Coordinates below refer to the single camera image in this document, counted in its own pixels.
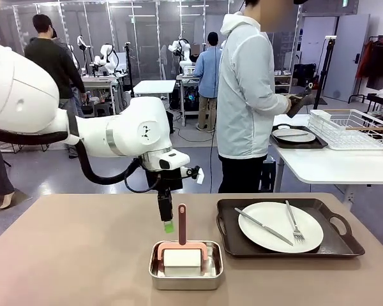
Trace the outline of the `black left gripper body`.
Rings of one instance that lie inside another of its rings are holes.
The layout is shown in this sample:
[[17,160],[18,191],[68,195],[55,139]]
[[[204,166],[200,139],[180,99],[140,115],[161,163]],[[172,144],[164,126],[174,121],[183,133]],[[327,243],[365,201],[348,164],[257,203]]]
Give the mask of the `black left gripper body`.
[[149,190],[158,193],[158,199],[172,199],[172,191],[183,188],[181,170],[145,171]]

